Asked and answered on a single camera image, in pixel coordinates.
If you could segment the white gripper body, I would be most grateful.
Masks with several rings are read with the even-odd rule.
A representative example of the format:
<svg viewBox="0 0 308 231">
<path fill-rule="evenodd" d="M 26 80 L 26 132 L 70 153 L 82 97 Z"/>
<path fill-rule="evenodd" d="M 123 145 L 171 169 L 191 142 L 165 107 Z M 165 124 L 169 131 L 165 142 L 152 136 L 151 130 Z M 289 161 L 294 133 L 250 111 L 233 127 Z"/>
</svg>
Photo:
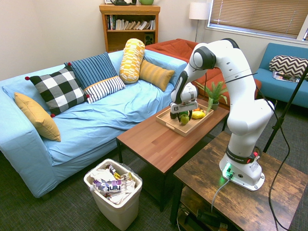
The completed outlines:
<svg viewBox="0 0 308 231">
<path fill-rule="evenodd" d="M 197 100 L 188 101 L 188 102 L 179 103 L 179 104 L 173 103 L 173 102 L 170 103 L 170 110 L 171 110 L 171 113 L 173 114 L 194 110 L 194 109 L 197 109 L 197 107 L 198 107 Z"/>
</svg>

